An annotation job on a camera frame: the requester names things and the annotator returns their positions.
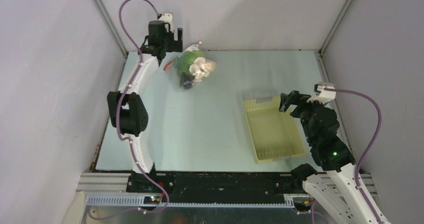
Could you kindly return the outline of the green bok choy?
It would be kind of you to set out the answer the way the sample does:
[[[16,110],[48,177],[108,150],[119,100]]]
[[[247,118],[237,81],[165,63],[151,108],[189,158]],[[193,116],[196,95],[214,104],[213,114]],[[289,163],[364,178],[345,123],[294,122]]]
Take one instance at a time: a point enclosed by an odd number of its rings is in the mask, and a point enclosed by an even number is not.
[[[176,69],[177,76],[181,77],[183,73],[189,73],[190,65],[193,64],[198,57],[205,57],[205,53],[203,51],[186,51],[182,53],[181,56],[176,57],[172,65]]]

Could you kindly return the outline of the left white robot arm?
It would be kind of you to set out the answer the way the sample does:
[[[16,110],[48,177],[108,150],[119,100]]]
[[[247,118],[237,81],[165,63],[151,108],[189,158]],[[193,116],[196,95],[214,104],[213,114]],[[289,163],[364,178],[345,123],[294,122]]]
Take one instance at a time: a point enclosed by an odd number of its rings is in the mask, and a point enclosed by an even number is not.
[[[182,33],[174,31],[172,20],[161,16],[148,24],[148,35],[140,47],[139,59],[130,76],[117,91],[107,95],[107,104],[112,126],[118,138],[130,146],[133,171],[145,173],[139,179],[139,186],[146,192],[156,190],[158,178],[149,172],[154,166],[147,145],[149,114],[142,95],[153,73],[159,68],[167,53],[182,51]]]

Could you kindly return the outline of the dark purple grape bunch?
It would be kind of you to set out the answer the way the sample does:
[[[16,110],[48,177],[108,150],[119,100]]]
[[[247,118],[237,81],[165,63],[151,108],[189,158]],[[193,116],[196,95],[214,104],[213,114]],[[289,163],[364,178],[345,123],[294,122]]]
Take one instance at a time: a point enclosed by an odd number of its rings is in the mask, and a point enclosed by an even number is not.
[[[195,85],[195,77],[191,74],[182,73],[180,76],[179,85],[182,89],[188,90]]]

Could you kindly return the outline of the white oyster mushroom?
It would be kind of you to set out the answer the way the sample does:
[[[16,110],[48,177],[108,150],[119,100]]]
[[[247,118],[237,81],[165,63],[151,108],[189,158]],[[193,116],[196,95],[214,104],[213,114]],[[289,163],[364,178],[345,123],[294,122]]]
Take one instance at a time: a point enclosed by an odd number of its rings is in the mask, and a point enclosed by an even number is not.
[[[195,77],[195,82],[200,82],[203,78],[208,77],[216,69],[216,66],[216,62],[204,57],[198,57],[190,65],[189,72]]]

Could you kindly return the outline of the clear zip top bag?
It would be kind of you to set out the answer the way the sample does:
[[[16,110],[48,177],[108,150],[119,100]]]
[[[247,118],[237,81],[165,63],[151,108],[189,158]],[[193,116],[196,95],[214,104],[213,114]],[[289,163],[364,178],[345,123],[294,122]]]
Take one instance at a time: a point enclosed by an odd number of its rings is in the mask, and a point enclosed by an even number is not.
[[[170,66],[176,70],[179,87],[184,90],[191,89],[203,78],[209,77],[217,67],[217,63],[208,59],[205,52],[200,49],[202,44],[202,41],[198,41],[190,45],[163,67],[164,71]]]

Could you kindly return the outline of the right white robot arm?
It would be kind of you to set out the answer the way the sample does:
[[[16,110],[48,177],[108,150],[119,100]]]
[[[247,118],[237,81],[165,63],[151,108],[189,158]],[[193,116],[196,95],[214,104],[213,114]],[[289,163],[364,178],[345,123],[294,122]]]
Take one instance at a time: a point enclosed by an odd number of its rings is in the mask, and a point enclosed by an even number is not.
[[[330,189],[310,164],[291,171],[291,187],[295,192],[309,194],[336,223],[389,223],[359,175],[350,149],[337,136],[339,122],[335,110],[326,103],[335,98],[332,87],[318,89],[316,96],[292,91],[280,96],[279,111],[298,118],[311,148],[316,165],[321,167],[339,190]]]

